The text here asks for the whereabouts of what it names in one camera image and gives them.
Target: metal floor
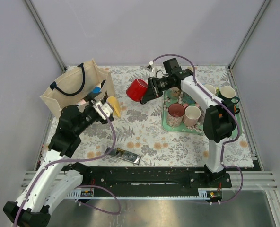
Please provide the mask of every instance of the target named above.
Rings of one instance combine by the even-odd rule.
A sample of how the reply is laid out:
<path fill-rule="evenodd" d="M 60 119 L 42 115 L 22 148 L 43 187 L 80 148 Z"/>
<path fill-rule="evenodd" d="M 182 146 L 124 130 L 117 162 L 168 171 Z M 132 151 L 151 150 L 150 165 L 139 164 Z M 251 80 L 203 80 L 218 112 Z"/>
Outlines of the metal floor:
<path fill-rule="evenodd" d="M 233 193 L 223 192 L 224 199 Z M 114 200 L 92 200 L 99 208 L 116 211 Z M 119 216 L 104 214 L 73 200 L 64 200 L 48 227 L 273 227 L 271 210 L 263 191 L 242 191 L 221 205 L 186 200 L 121 200 Z"/>

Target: canvas tote bag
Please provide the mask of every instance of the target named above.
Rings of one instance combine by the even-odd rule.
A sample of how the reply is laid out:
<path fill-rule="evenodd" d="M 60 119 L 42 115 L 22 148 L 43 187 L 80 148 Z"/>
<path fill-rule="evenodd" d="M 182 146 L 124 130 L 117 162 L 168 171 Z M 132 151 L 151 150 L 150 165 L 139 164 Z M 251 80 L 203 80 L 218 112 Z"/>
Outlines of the canvas tote bag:
<path fill-rule="evenodd" d="M 96 101 L 116 94 L 111 73 L 98 68 L 94 60 L 90 60 L 59 76 L 40 98 L 59 119 L 64 107 L 76 104 L 104 80 Z"/>

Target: pink cup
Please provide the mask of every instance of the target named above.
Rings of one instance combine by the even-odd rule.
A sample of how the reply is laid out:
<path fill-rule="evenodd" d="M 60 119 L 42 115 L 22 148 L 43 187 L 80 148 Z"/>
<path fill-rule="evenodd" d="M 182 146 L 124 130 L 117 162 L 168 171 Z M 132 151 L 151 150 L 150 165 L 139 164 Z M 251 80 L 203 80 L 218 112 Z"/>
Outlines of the pink cup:
<path fill-rule="evenodd" d="M 166 122 L 171 127 L 178 127 L 184 116 L 184 107 L 179 103 L 171 104 L 168 108 Z"/>
<path fill-rule="evenodd" d="M 183 122 L 187 127 L 192 127 L 198 122 L 200 116 L 201 116 L 200 109 L 196 106 L 191 105 L 185 109 Z"/>

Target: cup rim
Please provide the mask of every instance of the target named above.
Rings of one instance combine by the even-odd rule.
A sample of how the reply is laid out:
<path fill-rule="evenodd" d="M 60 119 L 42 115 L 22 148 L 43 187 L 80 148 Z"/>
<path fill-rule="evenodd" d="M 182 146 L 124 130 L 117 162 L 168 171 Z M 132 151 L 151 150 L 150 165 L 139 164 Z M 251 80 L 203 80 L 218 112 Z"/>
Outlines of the cup rim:
<path fill-rule="evenodd" d="M 200 113 L 199 116 L 197 118 L 191 118 L 191 117 L 187 116 L 186 111 L 187 111 L 188 108 L 190 108 L 190 109 L 193 109 L 193 108 L 197 109 L 199 111 L 198 113 Z M 198 107 L 194 106 L 194 105 L 189 105 L 188 107 L 186 107 L 186 109 L 184 111 L 184 115 L 185 115 L 185 117 L 187 117 L 190 120 L 197 120 L 197 119 L 199 119 L 201 117 L 201 110 Z"/>
<path fill-rule="evenodd" d="M 148 88 L 148 84 L 142 80 L 142 79 L 136 79 L 136 81 L 138 82 L 138 84 L 142 87 Z"/>
<path fill-rule="evenodd" d="M 109 96 L 107 99 L 106 99 L 106 101 L 108 100 L 108 99 L 116 99 L 116 100 L 118 100 L 115 96 Z"/>
<path fill-rule="evenodd" d="M 225 89 L 227 89 L 227 88 L 232 89 L 232 90 L 234 91 L 235 95 L 232 96 L 232 97 L 226 97 L 226 96 L 223 94 L 223 91 L 222 91 L 223 88 L 225 88 Z M 230 86 L 221 87 L 221 88 L 220 88 L 220 93 L 221 93 L 221 95 L 222 95 L 223 97 L 225 97 L 225 98 L 233 98 L 233 97 L 236 96 L 236 90 L 234 90 L 234 89 L 233 89 L 232 87 L 230 87 Z"/>
<path fill-rule="evenodd" d="M 171 104 L 169 107 L 168 107 L 168 114 L 169 115 L 171 115 L 170 114 L 170 112 L 169 112 L 169 108 L 172 106 L 172 105 L 179 105 L 179 106 L 181 106 L 182 108 L 183 108 L 183 114 L 181 115 L 181 116 L 179 116 L 179 117 L 183 117 L 184 115 L 185 115 L 185 109 L 184 109 L 184 107 L 183 107 L 183 105 L 181 105 L 180 103 L 173 103 L 173 104 Z"/>
<path fill-rule="evenodd" d="M 213 95 L 216 94 L 217 90 L 216 90 L 216 88 L 215 88 L 213 85 L 211 85 L 211 84 L 205 84 L 204 86 L 205 86 L 206 89 L 208 89 L 206 86 L 212 87 L 212 89 L 214 90 L 214 92 L 211 92 L 209 89 L 208 89 L 208 90 L 209 90 Z"/>

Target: blue object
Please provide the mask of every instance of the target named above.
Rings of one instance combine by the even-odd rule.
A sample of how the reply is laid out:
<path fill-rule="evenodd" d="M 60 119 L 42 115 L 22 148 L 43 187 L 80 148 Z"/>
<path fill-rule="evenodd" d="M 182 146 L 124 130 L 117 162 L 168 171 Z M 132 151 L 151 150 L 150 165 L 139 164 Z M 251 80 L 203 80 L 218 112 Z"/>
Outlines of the blue object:
<path fill-rule="evenodd" d="M 100 87 L 95 87 L 91 92 L 92 93 L 98 93 L 100 92 L 101 88 Z"/>
<path fill-rule="evenodd" d="M 190 97 L 188 94 L 186 94 L 185 92 L 182 95 L 182 101 L 189 105 L 196 103 L 195 100 L 192 97 Z"/>

